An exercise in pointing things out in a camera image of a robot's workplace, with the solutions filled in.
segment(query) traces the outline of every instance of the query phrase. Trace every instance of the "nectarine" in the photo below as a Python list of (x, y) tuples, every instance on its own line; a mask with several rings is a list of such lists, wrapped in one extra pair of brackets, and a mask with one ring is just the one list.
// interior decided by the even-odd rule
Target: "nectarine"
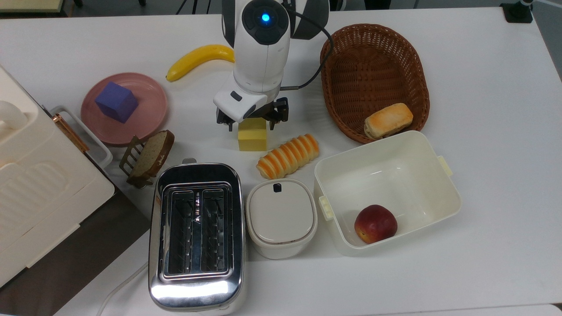
[(366, 243), (374, 243), (396, 234), (398, 223), (392, 213), (380, 205), (369, 205), (355, 219), (355, 232)]

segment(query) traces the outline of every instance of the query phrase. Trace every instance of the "brown basket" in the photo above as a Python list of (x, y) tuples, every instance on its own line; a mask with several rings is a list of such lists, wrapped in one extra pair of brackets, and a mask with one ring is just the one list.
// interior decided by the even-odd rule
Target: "brown basket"
[[(422, 63), (412, 45), (377, 24), (346, 26), (332, 35), (334, 51), (322, 68), (324, 100), (339, 129), (354, 141), (373, 139), (365, 119), (394, 103), (405, 103), (414, 119), (402, 130), (421, 130), (429, 115), (429, 92)], [(326, 41), (320, 60), (330, 49)]]

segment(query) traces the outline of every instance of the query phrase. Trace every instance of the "banana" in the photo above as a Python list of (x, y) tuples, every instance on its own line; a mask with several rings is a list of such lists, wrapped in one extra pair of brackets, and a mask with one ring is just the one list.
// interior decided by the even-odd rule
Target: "banana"
[(218, 44), (196, 48), (180, 58), (172, 65), (172, 67), (170, 67), (170, 70), (168, 70), (168, 74), (166, 75), (166, 80), (169, 82), (176, 81), (200, 64), (215, 59), (234, 62), (234, 51), (230, 47)]

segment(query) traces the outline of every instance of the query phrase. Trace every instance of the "white cable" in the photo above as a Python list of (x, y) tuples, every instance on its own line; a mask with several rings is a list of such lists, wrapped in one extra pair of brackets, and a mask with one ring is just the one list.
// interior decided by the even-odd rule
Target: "white cable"
[(544, 3), (544, 4), (548, 4), (548, 5), (553, 6), (553, 7), (557, 7), (557, 8), (562, 9), (562, 4), (554, 3), (554, 2), (549, 1), (549, 0), (536, 0), (536, 1), (537, 1), (537, 2), (541, 2), (541, 3)]
[(140, 272), (142, 272), (144, 269), (146, 269), (147, 266), (148, 266), (148, 261), (142, 267), (140, 267), (135, 273), (133, 273), (132, 276), (130, 276), (128, 279), (123, 281), (123, 283), (119, 284), (113, 291), (111, 291), (111, 293), (109, 293), (109, 295), (107, 295), (105, 301), (103, 301), (102, 306), (99, 307), (99, 310), (98, 310), (98, 313), (96, 314), (96, 316), (100, 316), (103, 313), (103, 309), (107, 305), (107, 302), (109, 302), (109, 300), (111, 300), (111, 298), (113, 297), (113, 295), (115, 293), (119, 292), (120, 289), (122, 289), (125, 285), (127, 285), (129, 282), (131, 282), (136, 276), (139, 275)]

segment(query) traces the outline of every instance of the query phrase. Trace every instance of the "purple cube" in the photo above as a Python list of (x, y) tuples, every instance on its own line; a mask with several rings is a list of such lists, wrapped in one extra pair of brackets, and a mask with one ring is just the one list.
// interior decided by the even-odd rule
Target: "purple cube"
[(125, 123), (139, 103), (131, 90), (109, 82), (96, 98), (96, 104), (106, 116)]

